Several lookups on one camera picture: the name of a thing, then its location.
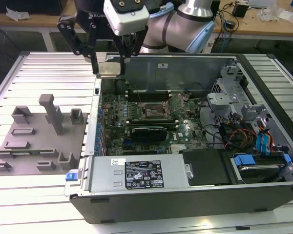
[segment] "dark floor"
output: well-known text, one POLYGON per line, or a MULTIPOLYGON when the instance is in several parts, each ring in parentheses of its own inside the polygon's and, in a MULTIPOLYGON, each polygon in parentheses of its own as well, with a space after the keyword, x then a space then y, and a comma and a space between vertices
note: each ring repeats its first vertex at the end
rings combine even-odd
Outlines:
MULTIPOLYGON (((42 36, 40 33, 33 32, 8 32, 8 37, 23 51, 46 51, 42 36)), ((62 38, 61 34, 53 33, 52 38, 58 51, 69 51, 69 48, 62 38)), ((222 42, 215 45, 212 52, 220 53, 222 42)), ((259 49, 254 49, 255 40, 233 39, 224 49, 225 53, 243 53, 243 54, 274 54, 279 61, 290 71, 293 71, 293 42, 281 41, 279 48, 275 48, 275 41, 263 40, 259 49)), ((114 46, 108 46, 107 42, 97 43, 98 51, 114 51, 114 46)), ((0 84, 6 74, 12 67, 19 52, 13 44, 4 39, 3 33, 0 33, 0 84)))

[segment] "barcode sticker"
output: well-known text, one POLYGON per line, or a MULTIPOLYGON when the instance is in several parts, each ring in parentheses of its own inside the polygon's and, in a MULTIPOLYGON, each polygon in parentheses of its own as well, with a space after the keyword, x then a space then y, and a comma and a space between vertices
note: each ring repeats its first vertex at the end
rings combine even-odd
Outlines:
POLYGON ((158 68, 168 68, 168 63, 159 63, 158 68))

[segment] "motherboard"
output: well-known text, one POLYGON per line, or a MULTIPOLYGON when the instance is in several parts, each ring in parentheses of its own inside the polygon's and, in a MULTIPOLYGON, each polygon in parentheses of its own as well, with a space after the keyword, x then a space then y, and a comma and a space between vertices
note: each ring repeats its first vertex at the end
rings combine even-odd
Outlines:
POLYGON ((177 154, 207 148, 197 117, 201 98, 189 93, 103 93, 107 156, 177 154))

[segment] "warning label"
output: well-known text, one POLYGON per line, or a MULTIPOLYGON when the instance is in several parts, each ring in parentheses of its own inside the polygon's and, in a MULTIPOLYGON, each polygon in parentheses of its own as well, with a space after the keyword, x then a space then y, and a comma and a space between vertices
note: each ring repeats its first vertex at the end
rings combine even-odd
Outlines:
POLYGON ((127 189, 154 189, 164 187, 161 161, 125 163, 127 189))

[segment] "slotted aluminum platform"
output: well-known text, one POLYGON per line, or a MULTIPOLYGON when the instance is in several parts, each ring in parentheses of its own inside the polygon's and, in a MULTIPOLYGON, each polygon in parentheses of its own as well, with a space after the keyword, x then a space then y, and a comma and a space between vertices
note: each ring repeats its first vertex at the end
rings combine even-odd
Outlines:
MULTIPOLYGON (((245 56, 293 121, 293 76, 275 58, 266 55, 245 56)), ((256 91, 251 87, 249 90, 255 101, 262 104, 256 91)))
MULTIPOLYGON (((105 58, 105 53, 97 55, 105 58)), ((269 69, 278 69, 271 65, 278 63, 276 60, 255 57, 248 56, 251 62, 258 62, 256 66, 265 69, 260 62, 264 59, 270 64, 269 69)), ((0 87, 0 145, 13 122, 10 115, 15 105, 28 105, 32 112, 44 113, 43 107, 37 105, 38 98, 41 93, 52 92, 55 104, 63 112, 77 107, 90 113, 95 82, 91 65, 72 53, 31 53, 19 57, 0 87)), ((63 195, 64 185, 65 175, 0 176, 0 234, 293 233, 293 201, 272 212, 90 225, 63 195), (237 231, 237 226, 251 230, 237 231)))

